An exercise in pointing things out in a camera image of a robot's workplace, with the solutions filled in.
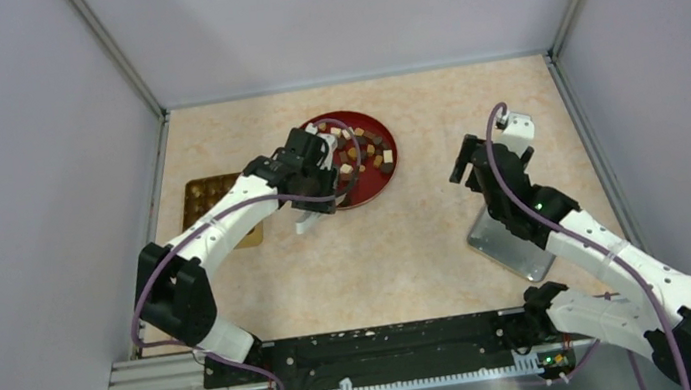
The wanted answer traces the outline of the red round tray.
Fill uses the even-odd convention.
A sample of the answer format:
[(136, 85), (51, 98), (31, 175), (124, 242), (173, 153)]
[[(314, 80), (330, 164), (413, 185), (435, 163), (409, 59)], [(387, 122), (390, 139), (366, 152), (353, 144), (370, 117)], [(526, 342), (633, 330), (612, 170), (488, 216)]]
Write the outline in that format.
[[(396, 139), (386, 125), (369, 114), (352, 110), (321, 114), (307, 120), (301, 128), (306, 129), (308, 125), (315, 125), (316, 131), (320, 134), (331, 134), (336, 138), (338, 146), (333, 155), (334, 166), (338, 169), (343, 164), (353, 166), (352, 173), (341, 172), (338, 178), (337, 191), (340, 192), (346, 189), (353, 180), (353, 176), (356, 176), (354, 185), (339, 203), (340, 210), (363, 205), (373, 200), (386, 188), (399, 161)], [(342, 131), (345, 129), (353, 131), (353, 138), (343, 137)], [(383, 156), (385, 149), (391, 150), (394, 154), (393, 173), (386, 175), (381, 172), (380, 167), (374, 168), (372, 162), (377, 154)]]

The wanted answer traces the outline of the silver box lid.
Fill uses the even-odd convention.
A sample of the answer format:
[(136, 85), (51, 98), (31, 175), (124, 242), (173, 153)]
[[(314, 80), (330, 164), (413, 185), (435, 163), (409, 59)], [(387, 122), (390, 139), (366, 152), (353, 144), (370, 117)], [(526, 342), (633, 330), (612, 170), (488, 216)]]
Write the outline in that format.
[(546, 278), (556, 259), (534, 243), (511, 235), (502, 222), (489, 215), (485, 206), (477, 214), (465, 241), (474, 251), (533, 283)]

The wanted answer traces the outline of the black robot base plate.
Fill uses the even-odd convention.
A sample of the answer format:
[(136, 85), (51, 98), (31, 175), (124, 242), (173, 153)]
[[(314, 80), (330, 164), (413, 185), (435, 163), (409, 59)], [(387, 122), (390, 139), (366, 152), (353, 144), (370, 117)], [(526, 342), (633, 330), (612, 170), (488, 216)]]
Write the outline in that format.
[(566, 348), (577, 334), (533, 328), (522, 308), (267, 341), (244, 369), (205, 363), (203, 386), (273, 385), (285, 390), (332, 390), (343, 379), (359, 388), (475, 373), (513, 365), (523, 353)]

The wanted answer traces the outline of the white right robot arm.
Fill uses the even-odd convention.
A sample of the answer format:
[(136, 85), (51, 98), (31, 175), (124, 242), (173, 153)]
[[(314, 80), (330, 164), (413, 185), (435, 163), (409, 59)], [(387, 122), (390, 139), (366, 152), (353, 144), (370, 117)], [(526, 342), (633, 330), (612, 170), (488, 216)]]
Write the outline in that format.
[(498, 255), (530, 248), (588, 271), (619, 301), (546, 282), (524, 293), (526, 329), (540, 342), (579, 334), (649, 359), (691, 390), (691, 276), (651, 257), (600, 224), (578, 202), (526, 173), (533, 152), (468, 134), (449, 180), (485, 201)]

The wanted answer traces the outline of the tan ridged chocolate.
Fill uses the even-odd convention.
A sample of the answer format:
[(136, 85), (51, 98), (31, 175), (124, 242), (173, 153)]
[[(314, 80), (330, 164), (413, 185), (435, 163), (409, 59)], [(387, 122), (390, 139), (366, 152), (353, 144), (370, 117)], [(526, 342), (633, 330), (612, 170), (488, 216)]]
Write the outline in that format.
[(372, 161), (373, 167), (378, 169), (383, 164), (382, 161), (383, 161), (383, 156), (380, 154), (377, 154)]

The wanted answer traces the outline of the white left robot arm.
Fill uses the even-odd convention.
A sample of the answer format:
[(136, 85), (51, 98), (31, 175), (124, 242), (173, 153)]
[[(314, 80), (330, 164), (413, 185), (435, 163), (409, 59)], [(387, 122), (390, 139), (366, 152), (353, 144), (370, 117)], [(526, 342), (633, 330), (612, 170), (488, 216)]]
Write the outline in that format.
[(242, 383), (263, 371), (263, 355), (249, 331), (221, 318), (211, 281), (229, 254), (284, 204), (299, 210), (297, 234), (333, 215), (339, 172), (336, 135), (307, 125), (290, 131), (283, 147), (259, 156), (215, 206), (165, 245), (147, 244), (138, 259), (135, 316), (180, 345), (225, 358)]

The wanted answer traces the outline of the steel serving tongs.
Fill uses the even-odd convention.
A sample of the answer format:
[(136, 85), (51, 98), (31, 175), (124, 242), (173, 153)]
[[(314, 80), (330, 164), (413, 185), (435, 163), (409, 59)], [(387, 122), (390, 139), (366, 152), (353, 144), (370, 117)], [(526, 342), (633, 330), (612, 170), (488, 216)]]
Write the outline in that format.
[(322, 213), (315, 211), (304, 211), (295, 222), (295, 231), (298, 235), (305, 234), (322, 217)]

